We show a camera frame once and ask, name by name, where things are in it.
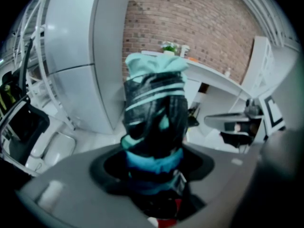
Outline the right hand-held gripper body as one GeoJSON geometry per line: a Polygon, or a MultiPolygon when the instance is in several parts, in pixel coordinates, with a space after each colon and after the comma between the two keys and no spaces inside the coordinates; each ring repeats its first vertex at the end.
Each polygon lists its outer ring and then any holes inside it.
{"type": "Polygon", "coordinates": [[[262,134],[270,137],[274,132],[285,129],[282,113],[269,94],[247,99],[244,113],[249,118],[250,131],[255,137],[262,134]]]}

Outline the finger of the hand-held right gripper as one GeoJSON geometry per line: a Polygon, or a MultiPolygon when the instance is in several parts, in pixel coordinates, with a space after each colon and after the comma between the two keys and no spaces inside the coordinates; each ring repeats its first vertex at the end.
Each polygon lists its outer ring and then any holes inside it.
{"type": "Polygon", "coordinates": [[[249,118],[244,113],[215,114],[204,118],[205,125],[215,129],[228,129],[229,124],[232,124],[234,128],[235,123],[248,121],[249,118]]]}
{"type": "Polygon", "coordinates": [[[239,148],[241,145],[248,145],[253,142],[254,137],[247,132],[225,133],[220,132],[220,136],[225,144],[239,148]]]}

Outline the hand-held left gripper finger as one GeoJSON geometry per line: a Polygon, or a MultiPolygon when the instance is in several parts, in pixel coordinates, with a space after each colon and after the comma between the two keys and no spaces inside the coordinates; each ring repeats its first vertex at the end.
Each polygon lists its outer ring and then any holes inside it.
{"type": "Polygon", "coordinates": [[[142,195],[182,196],[186,180],[179,167],[188,126],[185,70],[179,56],[132,53],[125,60],[126,106],[121,139],[132,189],[142,195]]]}

